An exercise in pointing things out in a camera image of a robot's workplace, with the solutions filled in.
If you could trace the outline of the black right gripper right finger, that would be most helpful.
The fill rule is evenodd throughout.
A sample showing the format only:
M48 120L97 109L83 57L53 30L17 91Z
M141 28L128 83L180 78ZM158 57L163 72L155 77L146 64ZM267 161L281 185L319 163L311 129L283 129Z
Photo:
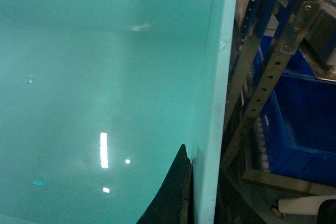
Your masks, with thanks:
M265 223L222 172L218 176L214 223Z

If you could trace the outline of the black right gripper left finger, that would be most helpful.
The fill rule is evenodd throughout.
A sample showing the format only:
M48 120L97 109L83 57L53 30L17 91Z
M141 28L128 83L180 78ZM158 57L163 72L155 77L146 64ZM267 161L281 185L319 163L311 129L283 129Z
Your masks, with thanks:
M152 202L137 223L193 223L193 166L182 144Z

